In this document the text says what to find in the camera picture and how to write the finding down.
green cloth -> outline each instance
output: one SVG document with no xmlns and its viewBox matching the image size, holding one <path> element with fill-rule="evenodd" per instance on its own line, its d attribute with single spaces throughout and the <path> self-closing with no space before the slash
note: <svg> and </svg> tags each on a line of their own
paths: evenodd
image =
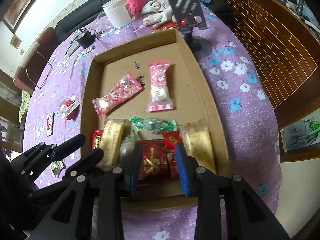
<svg viewBox="0 0 320 240">
<path fill-rule="evenodd" d="M 23 114 L 28 111 L 29 102 L 30 102 L 30 94 L 25 90 L 22 90 L 22 102 L 19 110 L 19 122 L 21 123 L 21 118 Z"/>
</svg>

yellow snack package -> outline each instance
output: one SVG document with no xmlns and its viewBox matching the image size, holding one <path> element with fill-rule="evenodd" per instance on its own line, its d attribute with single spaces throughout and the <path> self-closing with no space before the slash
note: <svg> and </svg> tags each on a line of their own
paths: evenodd
<svg viewBox="0 0 320 240">
<path fill-rule="evenodd" d="M 200 119 L 179 129 L 187 155 L 196 158 L 199 166 L 217 174 L 211 136 L 205 121 Z"/>
<path fill-rule="evenodd" d="M 98 168 L 108 171 L 117 164 L 123 129 L 123 119 L 106 119 L 99 144 L 104 156 L 102 161 L 97 164 Z"/>
</svg>

white plastic container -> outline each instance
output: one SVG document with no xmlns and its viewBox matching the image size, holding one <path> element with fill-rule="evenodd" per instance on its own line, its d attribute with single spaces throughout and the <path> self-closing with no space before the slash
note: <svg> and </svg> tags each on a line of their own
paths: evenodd
<svg viewBox="0 0 320 240">
<path fill-rule="evenodd" d="M 127 0 L 111 0 L 102 8 L 114 28 L 122 28 L 135 20 Z"/>
</svg>

pink wrapped snack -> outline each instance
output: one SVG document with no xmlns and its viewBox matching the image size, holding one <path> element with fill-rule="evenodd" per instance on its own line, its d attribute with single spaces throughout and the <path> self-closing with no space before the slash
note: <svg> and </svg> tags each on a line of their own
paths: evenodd
<svg viewBox="0 0 320 240">
<path fill-rule="evenodd" d="M 173 103 L 169 97 L 166 70 L 171 65 L 169 60 L 153 62 L 149 64 L 151 75 L 151 102 L 147 106 L 147 112 L 173 109 Z"/>
<path fill-rule="evenodd" d="M 97 115 L 102 119 L 109 111 L 139 92 L 142 86 L 131 72 L 128 72 L 111 92 L 103 98 L 92 100 Z"/>
</svg>

purple tablecloth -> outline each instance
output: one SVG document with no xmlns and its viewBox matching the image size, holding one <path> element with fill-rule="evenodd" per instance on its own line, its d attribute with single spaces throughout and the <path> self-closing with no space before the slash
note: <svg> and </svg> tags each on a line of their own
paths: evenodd
<svg viewBox="0 0 320 240">
<path fill-rule="evenodd" d="M 199 67 L 209 84 L 218 107 L 228 145 L 232 172 L 240 174 L 257 191 L 273 213 L 278 205 L 281 184 L 278 129 L 270 101 L 266 97 L 252 60 L 232 31 L 208 8 L 202 5 L 209 29 L 194 29 L 195 35 L 212 42 L 212 53 L 199 60 Z M 60 44 L 50 62 L 54 65 L 42 89 L 32 95 L 23 141 L 23 150 L 44 141 L 47 144 L 61 144 L 80 133 L 80 116 L 84 88 L 92 58 L 112 46 L 129 41 L 151 32 L 142 25 L 143 17 L 136 14 L 136 20 L 120 29 L 112 29 L 107 17 L 90 23 L 87 27 L 104 30 L 99 35 L 95 49 L 84 56 L 78 54 L 81 47 L 71 56 L 65 52 L 76 33 Z M 47 65 L 39 79 L 42 84 L 49 72 Z M 75 121 L 67 121 L 65 110 L 59 104 L 67 98 L 81 102 Z M 47 137 L 45 119 L 55 112 L 53 135 Z M 64 159 L 66 167 L 80 159 L 80 151 Z M 47 168 L 35 181 L 39 188 L 53 184 L 60 178 L 53 178 Z M 223 228 L 225 214 L 222 208 Z M 126 239 L 193 239 L 196 222 L 196 207 L 180 211 L 158 213 L 123 213 Z"/>
</svg>

